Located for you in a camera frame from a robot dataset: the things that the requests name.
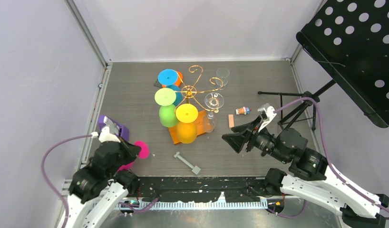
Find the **gold wire wine glass rack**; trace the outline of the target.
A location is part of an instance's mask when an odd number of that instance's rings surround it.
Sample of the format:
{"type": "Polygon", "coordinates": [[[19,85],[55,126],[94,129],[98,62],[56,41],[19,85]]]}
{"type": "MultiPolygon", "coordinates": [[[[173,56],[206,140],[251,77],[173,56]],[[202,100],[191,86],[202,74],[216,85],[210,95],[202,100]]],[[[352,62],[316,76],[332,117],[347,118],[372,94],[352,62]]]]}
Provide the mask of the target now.
{"type": "Polygon", "coordinates": [[[183,100],[175,108],[178,123],[168,128],[174,145],[193,143],[198,136],[212,132],[215,128],[214,114],[224,105],[224,98],[218,93],[224,82],[220,78],[212,77],[209,82],[217,88],[197,90],[196,85],[204,69],[199,65],[190,66],[188,69],[190,73],[198,70],[201,72],[193,85],[186,85],[182,78],[178,78],[183,85],[178,91],[183,100]]]}

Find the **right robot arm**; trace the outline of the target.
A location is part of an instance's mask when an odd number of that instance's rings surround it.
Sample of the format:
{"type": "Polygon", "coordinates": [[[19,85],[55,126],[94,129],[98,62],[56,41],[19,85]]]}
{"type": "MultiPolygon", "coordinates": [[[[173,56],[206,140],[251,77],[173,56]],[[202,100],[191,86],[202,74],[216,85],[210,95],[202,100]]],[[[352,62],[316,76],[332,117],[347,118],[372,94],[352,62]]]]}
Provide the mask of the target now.
{"type": "Polygon", "coordinates": [[[280,132],[278,136],[261,129],[261,118],[236,126],[232,133],[222,139],[236,152],[243,148],[251,151],[257,148],[261,155],[270,155],[278,161],[289,164],[289,173],[270,168],[263,185],[267,193],[279,193],[300,197],[340,216],[351,228],[383,228],[386,218],[380,214],[380,207],[387,208],[389,197],[373,194],[361,188],[356,193],[348,187],[351,183],[335,167],[330,167],[327,158],[307,146],[308,140],[293,128],[280,132]]]}

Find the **green plastic wine glass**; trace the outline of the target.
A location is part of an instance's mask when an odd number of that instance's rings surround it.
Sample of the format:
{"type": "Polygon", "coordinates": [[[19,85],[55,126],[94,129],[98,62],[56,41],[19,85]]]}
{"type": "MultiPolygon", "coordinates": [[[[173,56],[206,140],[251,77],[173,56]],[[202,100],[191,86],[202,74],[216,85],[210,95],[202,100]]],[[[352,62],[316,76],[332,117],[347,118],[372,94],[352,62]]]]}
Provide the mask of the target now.
{"type": "Polygon", "coordinates": [[[178,119],[175,115],[175,91],[170,88],[160,88],[154,98],[155,102],[160,105],[158,114],[161,125],[168,128],[176,126],[178,119]]]}

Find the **pink plastic wine glass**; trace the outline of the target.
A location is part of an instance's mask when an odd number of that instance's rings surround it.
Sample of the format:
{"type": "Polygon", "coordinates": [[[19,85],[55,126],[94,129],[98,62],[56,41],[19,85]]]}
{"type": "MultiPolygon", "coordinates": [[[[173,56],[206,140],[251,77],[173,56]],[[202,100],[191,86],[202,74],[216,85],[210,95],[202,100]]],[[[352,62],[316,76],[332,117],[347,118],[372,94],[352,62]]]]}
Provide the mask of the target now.
{"type": "MultiPolygon", "coordinates": [[[[139,146],[141,148],[141,151],[138,153],[138,158],[140,159],[146,159],[149,156],[149,147],[148,145],[143,141],[136,141],[134,143],[135,146],[139,146]]],[[[122,165],[117,171],[122,170],[129,170],[134,165],[134,162],[131,162],[126,165],[122,165]]]]}

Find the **clear wine glass back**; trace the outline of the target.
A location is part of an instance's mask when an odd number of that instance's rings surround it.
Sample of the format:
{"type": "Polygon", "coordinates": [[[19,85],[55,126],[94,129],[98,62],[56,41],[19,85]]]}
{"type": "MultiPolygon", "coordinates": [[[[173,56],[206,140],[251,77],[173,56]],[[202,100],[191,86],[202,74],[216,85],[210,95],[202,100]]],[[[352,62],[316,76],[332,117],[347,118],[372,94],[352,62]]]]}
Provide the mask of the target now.
{"type": "Polygon", "coordinates": [[[219,68],[216,71],[216,77],[218,79],[215,80],[218,88],[224,89],[228,83],[230,76],[230,71],[227,68],[219,68]]]}

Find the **orange plastic wine glass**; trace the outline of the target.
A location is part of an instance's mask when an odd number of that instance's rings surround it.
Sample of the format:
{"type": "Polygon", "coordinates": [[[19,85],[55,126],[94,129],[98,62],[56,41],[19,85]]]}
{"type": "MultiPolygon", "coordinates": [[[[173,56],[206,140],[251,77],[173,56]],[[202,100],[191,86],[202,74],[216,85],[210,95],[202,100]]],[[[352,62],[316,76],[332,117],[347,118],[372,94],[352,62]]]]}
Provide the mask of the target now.
{"type": "Polygon", "coordinates": [[[182,104],[176,109],[179,123],[176,126],[177,138],[181,143],[189,144],[197,138],[197,125],[195,121],[199,112],[192,104],[182,104]]]}

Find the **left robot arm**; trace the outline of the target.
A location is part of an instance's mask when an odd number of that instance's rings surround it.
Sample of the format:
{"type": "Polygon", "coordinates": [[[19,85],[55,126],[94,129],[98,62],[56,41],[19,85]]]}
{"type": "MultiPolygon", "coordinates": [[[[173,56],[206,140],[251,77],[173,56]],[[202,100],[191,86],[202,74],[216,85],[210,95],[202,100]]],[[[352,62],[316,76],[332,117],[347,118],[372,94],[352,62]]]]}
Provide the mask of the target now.
{"type": "Polygon", "coordinates": [[[73,175],[65,205],[68,211],[59,227],[100,227],[124,197],[138,193],[138,177],[129,168],[137,158],[148,156],[149,148],[142,141],[101,142],[88,164],[73,175]]]}

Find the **blue plastic wine glass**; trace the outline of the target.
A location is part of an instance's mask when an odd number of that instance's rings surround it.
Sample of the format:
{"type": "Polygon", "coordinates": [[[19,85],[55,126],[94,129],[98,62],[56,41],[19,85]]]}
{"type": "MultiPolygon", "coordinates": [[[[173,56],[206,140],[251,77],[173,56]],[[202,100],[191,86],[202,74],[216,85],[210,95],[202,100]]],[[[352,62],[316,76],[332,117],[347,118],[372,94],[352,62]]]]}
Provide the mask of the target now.
{"type": "Polygon", "coordinates": [[[183,100],[183,95],[181,93],[181,88],[175,85],[175,82],[178,79],[176,70],[164,69],[159,73],[157,79],[159,83],[163,85],[163,88],[167,87],[175,91],[176,99],[173,105],[178,106],[183,100]]]}

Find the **clear wine glass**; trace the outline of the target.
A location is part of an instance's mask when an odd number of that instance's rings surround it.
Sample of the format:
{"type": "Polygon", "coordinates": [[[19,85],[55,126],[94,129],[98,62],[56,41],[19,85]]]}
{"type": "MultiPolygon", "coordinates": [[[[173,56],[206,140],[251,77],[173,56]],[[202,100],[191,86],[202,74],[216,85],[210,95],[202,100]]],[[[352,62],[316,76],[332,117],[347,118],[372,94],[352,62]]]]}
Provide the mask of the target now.
{"type": "Polygon", "coordinates": [[[204,102],[209,111],[207,111],[207,115],[203,119],[203,129],[206,133],[210,133],[217,124],[214,109],[220,109],[224,105],[224,97],[220,93],[211,92],[206,95],[204,102]]]}
{"type": "Polygon", "coordinates": [[[216,77],[218,79],[215,80],[218,88],[224,89],[228,83],[230,76],[230,71],[227,68],[219,68],[216,71],[216,77]]]}

